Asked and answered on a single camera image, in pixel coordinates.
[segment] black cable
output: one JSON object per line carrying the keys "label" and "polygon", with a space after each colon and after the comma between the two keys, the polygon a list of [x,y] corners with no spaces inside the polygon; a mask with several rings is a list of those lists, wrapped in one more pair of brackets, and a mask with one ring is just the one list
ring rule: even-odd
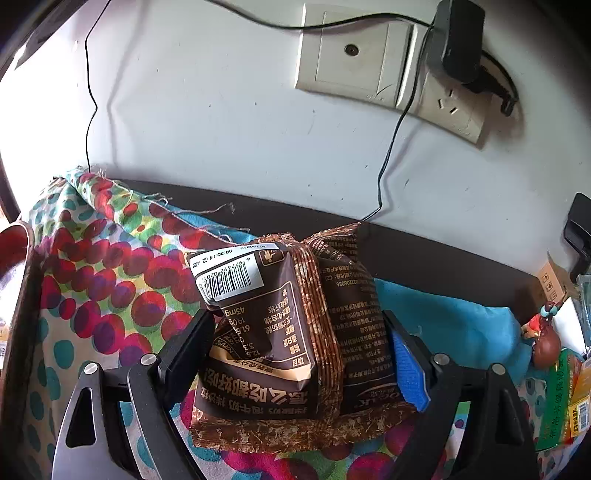
{"label": "black cable", "polygon": [[99,22],[100,18],[103,16],[103,14],[105,13],[105,10],[107,10],[107,7],[109,6],[110,3],[111,3],[111,0],[107,0],[107,3],[103,7],[103,11],[100,13],[98,18],[96,19],[95,24],[92,25],[92,27],[90,28],[90,30],[86,34],[86,39],[84,40],[84,52],[86,53],[86,84],[88,85],[88,94],[90,95],[92,103],[95,104],[95,111],[92,112],[92,116],[90,117],[90,121],[88,122],[88,128],[86,129],[85,144],[86,144],[86,162],[88,163],[88,173],[90,173],[90,157],[88,156],[88,133],[90,132],[90,126],[92,125],[92,121],[94,120],[96,113],[99,111],[99,106],[97,105],[96,100],[95,100],[95,96],[92,95],[92,90],[90,88],[90,67],[89,67],[90,63],[88,61],[88,37],[90,37],[90,34],[95,29],[96,24]]}
{"label": "black cable", "polygon": [[[338,27],[341,25],[347,25],[347,24],[351,24],[354,22],[358,22],[358,21],[362,21],[362,20],[370,20],[370,19],[404,20],[406,22],[416,23],[416,24],[422,25],[424,27],[427,27],[427,32],[425,33],[425,36],[423,37],[423,42],[421,44],[421,48],[420,48],[420,51],[418,54],[417,70],[416,70],[416,74],[415,74],[415,78],[414,78],[413,90],[412,90],[411,95],[408,99],[408,103],[407,103],[406,107],[404,108],[402,114],[398,118],[398,122],[396,123],[396,127],[394,128],[394,133],[392,135],[392,140],[390,141],[390,146],[388,147],[388,151],[386,152],[386,157],[384,158],[384,162],[382,163],[382,168],[380,168],[380,171],[378,174],[378,207],[373,212],[371,212],[370,214],[368,214],[362,218],[362,221],[370,220],[370,218],[372,218],[374,215],[376,215],[382,209],[382,187],[381,187],[382,176],[384,175],[386,168],[388,167],[388,162],[390,160],[390,154],[392,153],[394,141],[396,140],[396,136],[398,134],[398,130],[400,129],[400,125],[402,124],[402,120],[404,120],[404,117],[407,115],[408,111],[410,110],[411,105],[413,104],[415,95],[417,93],[418,78],[419,78],[419,72],[421,69],[421,59],[423,58],[423,53],[425,50],[425,46],[427,44],[427,37],[429,36],[429,34],[431,33],[431,30],[433,29],[433,23],[429,24],[429,23],[424,22],[423,20],[419,20],[418,18],[409,17],[408,15],[385,12],[385,13],[374,13],[374,14],[368,14],[368,15],[360,15],[358,17],[345,18],[343,20],[339,20],[336,22],[324,23],[324,24],[281,25],[281,24],[272,23],[267,20],[263,20],[261,18],[258,18],[256,16],[254,16],[252,13],[250,13],[246,10],[243,10],[240,7],[236,7],[234,5],[227,4],[223,0],[205,0],[205,1],[208,3],[214,4],[214,5],[217,5],[219,7],[222,7],[224,9],[238,15],[239,17],[242,17],[246,20],[254,22],[258,25],[263,25],[265,27],[275,28],[277,30],[295,30],[295,31],[321,30],[323,28]],[[488,53],[486,50],[482,50],[482,56],[484,58],[490,60],[499,69],[501,74],[506,78],[506,81],[509,84],[509,87],[511,88],[511,90],[513,92],[513,97],[515,98],[516,101],[519,100],[519,93],[517,92],[517,87],[515,86],[515,83],[513,82],[511,75],[509,75],[509,72],[507,72],[507,70],[504,68],[504,66],[501,64],[501,62],[498,61],[496,58],[494,58],[494,56],[491,55],[490,53]]]}
{"label": "black cable", "polygon": [[374,14],[367,14],[367,15],[360,15],[358,17],[351,17],[345,18],[343,20],[338,20],[336,22],[328,22],[323,24],[315,24],[315,25],[280,25],[276,23],[269,22],[267,20],[263,20],[262,18],[258,18],[252,13],[243,10],[240,7],[235,5],[227,4],[222,0],[205,0],[211,4],[217,5],[219,7],[225,8],[230,12],[238,15],[239,17],[245,18],[246,20],[250,20],[258,25],[263,25],[264,27],[275,28],[277,30],[299,30],[299,31],[307,31],[307,30],[321,30],[322,28],[330,28],[330,27],[339,27],[341,25],[348,25],[350,23],[358,22],[361,20],[371,20],[371,19],[385,19],[389,18],[391,20],[404,20],[410,23],[417,23],[419,25],[423,25],[424,27],[428,27],[429,24],[424,22],[423,20],[419,20],[418,18],[409,17],[408,15],[403,14],[395,14],[391,12],[383,12],[383,13],[374,13]]}
{"label": "black cable", "polygon": [[513,82],[511,75],[509,75],[509,72],[505,69],[503,64],[500,61],[498,61],[496,58],[494,58],[494,56],[491,53],[488,53],[486,50],[482,50],[482,56],[484,58],[486,58],[487,60],[490,60],[491,63],[499,69],[499,71],[501,72],[503,77],[505,77],[505,79],[507,80],[509,87],[511,88],[511,92],[513,93],[513,98],[515,99],[516,102],[518,102],[519,101],[519,92],[517,91],[517,87],[515,86],[515,83]]}
{"label": "black cable", "polygon": [[[281,24],[269,22],[267,20],[263,20],[262,18],[258,18],[255,15],[253,15],[252,13],[250,13],[246,10],[243,10],[240,7],[236,7],[235,5],[231,5],[231,4],[226,3],[224,0],[205,0],[205,1],[210,4],[222,7],[224,9],[238,15],[239,17],[242,17],[246,20],[254,22],[258,25],[263,25],[264,27],[269,27],[269,28],[275,28],[276,30],[291,30],[291,31],[321,30],[323,28],[339,27],[341,25],[348,25],[348,24],[355,23],[358,21],[371,20],[371,19],[375,19],[375,20],[388,20],[388,19],[390,19],[390,20],[404,20],[406,22],[422,25],[423,27],[432,27],[431,24],[429,24],[423,20],[420,20],[418,18],[410,17],[408,15],[403,15],[403,14],[395,14],[395,13],[391,13],[391,12],[360,15],[358,17],[345,18],[343,20],[338,20],[336,22],[328,22],[328,23],[324,23],[324,24],[281,25]],[[515,98],[515,100],[519,100],[519,94],[517,92],[517,87],[515,86],[515,83],[513,82],[511,75],[509,75],[509,72],[504,68],[504,66],[501,64],[501,62],[499,62],[496,58],[494,58],[493,55],[488,53],[486,50],[482,50],[482,56],[484,58],[490,60],[500,70],[503,77],[506,78],[507,83],[511,87],[511,90],[513,91],[513,97]]]}
{"label": "black cable", "polygon": [[427,31],[425,32],[425,36],[423,37],[423,42],[421,43],[421,49],[418,51],[418,59],[417,59],[417,68],[415,69],[414,81],[413,81],[413,89],[410,93],[410,97],[408,98],[408,102],[404,110],[402,111],[398,121],[396,122],[396,127],[394,127],[394,133],[392,135],[392,140],[390,141],[390,146],[388,147],[388,151],[386,152],[386,157],[384,158],[384,162],[382,163],[382,168],[379,169],[378,173],[378,207],[371,213],[364,216],[361,221],[367,222],[370,220],[374,215],[376,215],[382,209],[382,176],[386,172],[386,168],[388,167],[388,162],[390,161],[390,154],[392,153],[392,147],[394,146],[394,141],[396,140],[396,135],[398,134],[398,130],[400,129],[400,125],[402,125],[402,120],[406,117],[408,111],[413,104],[414,97],[417,94],[417,85],[418,85],[418,78],[421,72],[421,66],[423,65],[421,60],[423,58],[423,54],[425,52],[425,46],[427,45],[427,37],[431,33],[433,29],[433,24],[428,26]]}

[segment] black device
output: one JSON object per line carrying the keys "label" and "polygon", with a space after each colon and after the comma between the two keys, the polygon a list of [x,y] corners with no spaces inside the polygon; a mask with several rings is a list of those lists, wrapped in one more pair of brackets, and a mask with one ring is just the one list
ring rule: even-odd
{"label": "black device", "polygon": [[[390,480],[430,480],[437,468],[457,404],[471,401],[467,426],[450,480],[537,480],[537,456],[517,391],[501,364],[488,370],[456,365],[431,355],[392,312],[389,329],[402,338],[426,375],[431,401],[417,421]],[[206,480],[189,454],[170,414],[193,382],[213,341],[215,320],[199,310],[158,355],[148,353],[131,367],[103,370],[89,364],[68,404],[57,439],[53,480],[141,478],[129,447],[120,401],[130,401],[161,480]]]}
{"label": "black device", "polygon": [[502,99],[510,116],[518,101],[480,64],[484,10],[470,0],[441,0],[427,44],[427,66],[436,75],[460,82],[474,93],[491,92]]}
{"label": "black device", "polygon": [[478,77],[484,10],[469,0],[441,0],[433,20],[427,66],[461,83]]}
{"label": "black device", "polygon": [[591,199],[580,192],[570,206],[563,235],[579,255],[570,271],[570,279],[576,283],[577,276],[584,274],[591,265]]}

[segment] power adapter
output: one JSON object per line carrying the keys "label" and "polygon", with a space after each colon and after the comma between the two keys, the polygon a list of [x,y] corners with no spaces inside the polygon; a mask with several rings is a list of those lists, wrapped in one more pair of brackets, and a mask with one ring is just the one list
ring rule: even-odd
{"label": "power adapter", "polygon": [[472,92],[501,97],[501,112],[510,116],[517,99],[480,65],[484,17],[484,10],[470,0],[441,0],[427,44],[427,66]]}

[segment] white wall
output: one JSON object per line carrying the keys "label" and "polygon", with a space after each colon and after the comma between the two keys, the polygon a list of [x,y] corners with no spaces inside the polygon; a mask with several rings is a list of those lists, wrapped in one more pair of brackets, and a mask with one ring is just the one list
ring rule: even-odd
{"label": "white wall", "polygon": [[[437,4],[323,2],[426,21]],[[530,273],[546,250],[569,267],[561,230],[574,194],[591,194],[589,72],[528,3],[480,3],[486,46],[512,73],[522,112],[506,119],[494,103],[481,148],[406,119],[385,175],[385,211],[375,221]],[[240,1],[286,23],[300,20],[302,4]],[[85,163],[93,105],[82,47],[103,5],[90,0],[0,84],[0,148],[22,208],[53,174]],[[375,179],[398,113],[295,90],[297,33],[200,0],[113,0],[89,44],[99,104],[90,157],[107,175],[356,218],[375,207]]]}

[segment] blue gripper pad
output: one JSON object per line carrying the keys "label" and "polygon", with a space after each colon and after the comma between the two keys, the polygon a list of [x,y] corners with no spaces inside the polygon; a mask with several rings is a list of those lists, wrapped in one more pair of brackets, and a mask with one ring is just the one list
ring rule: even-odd
{"label": "blue gripper pad", "polygon": [[397,382],[402,396],[405,401],[412,403],[418,411],[424,411],[431,400],[427,393],[425,373],[400,335],[394,330],[388,330],[392,338]]}

